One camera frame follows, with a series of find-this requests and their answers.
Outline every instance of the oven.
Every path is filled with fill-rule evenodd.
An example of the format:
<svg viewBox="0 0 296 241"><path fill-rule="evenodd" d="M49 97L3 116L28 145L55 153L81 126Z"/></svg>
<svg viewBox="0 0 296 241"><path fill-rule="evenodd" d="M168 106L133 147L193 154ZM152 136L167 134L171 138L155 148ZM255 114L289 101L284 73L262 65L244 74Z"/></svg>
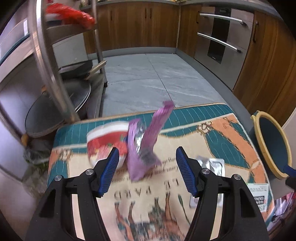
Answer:
<svg viewBox="0 0 296 241"><path fill-rule="evenodd" d="M253 13L202 7L195 59L231 90L241 71L252 34Z"/></svg>

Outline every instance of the purple plastic packaging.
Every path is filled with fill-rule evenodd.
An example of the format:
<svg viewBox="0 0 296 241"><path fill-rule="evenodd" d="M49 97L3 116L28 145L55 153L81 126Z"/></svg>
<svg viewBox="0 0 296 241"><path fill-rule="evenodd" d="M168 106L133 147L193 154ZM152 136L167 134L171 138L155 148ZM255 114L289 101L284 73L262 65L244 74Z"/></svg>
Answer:
<svg viewBox="0 0 296 241"><path fill-rule="evenodd" d="M157 136L169 118L174 103L165 101L164 107L157 110L151 120L150 125L144 131L140 148L135 144L135 136L139 135L140 119L130 121L128 127L128 155L127 167L132 181L142 179L145 173L154 165L161 165L159 158L153 153L153 147L157 141Z"/></svg>

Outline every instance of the yellow rim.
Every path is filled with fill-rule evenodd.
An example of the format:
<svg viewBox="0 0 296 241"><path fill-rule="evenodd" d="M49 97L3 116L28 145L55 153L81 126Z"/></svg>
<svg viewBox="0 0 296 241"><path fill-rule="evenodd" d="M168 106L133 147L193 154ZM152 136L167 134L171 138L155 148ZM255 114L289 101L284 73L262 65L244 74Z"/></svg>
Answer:
<svg viewBox="0 0 296 241"><path fill-rule="evenodd" d="M272 173L278 178L278 179L284 179L286 177L288 177L288 175L286 173L282 173L278 167L276 166L276 164L274 163L268 149L267 146L264 142L263 136L262 136L262 132L259 126L259 118L260 117L265 117L266 119L270 120L278 129L278 131L281 133L281 136L283 137L286 149L287 149L287 153L288 153L288 165L292 166L292 154L291 154L291 149L289 146L289 142L288 139L283 131L283 129L281 128L280 124L268 113L264 112L264 111L259 111L258 114L256 116L252 115L251 119L254 122L254 129L255 129L255 135L256 135L256 139L258 141L260 150L262 152L263 157L265 158L265 161L267 162L268 167L270 168L270 170L272 171Z"/></svg>

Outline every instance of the red plastic bag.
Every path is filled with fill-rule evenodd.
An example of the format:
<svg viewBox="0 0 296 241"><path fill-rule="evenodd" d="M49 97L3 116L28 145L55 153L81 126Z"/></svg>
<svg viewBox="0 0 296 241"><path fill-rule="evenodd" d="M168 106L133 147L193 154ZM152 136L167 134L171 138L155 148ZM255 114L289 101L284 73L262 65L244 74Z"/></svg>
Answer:
<svg viewBox="0 0 296 241"><path fill-rule="evenodd" d="M85 29L92 29L95 20L88 13L75 10L61 3L54 3L46 8L46 13L57 13L64 24L80 24Z"/></svg>

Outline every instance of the baseboard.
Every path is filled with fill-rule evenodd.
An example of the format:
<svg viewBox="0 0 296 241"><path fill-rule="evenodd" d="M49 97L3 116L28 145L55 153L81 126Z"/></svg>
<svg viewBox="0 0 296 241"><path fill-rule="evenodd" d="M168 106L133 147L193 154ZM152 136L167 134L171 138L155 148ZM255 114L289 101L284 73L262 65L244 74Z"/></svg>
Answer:
<svg viewBox="0 0 296 241"><path fill-rule="evenodd" d="M112 57L126 54L137 53L176 53L176 48L169 47L136 47L136 48L124 48L124 49L112 49L103 51L103 57ZM88 54L88 59L97 59L96 53Z"/></svg>
<svg viewBox="0 0 296 241"><path fill-rule="evenodd" d="M237 116L240 123L245 128L246 132L249 134L251 129L254 127L250 113L243 106L243 104L235 97L232 91L211 71L204 67L201 63L185 54L183 51L176 49L176 54L186 61L191 67L193 67L197 72L199 72L222 96L222 98L227 102L230 108L233 110Z"/></svg>

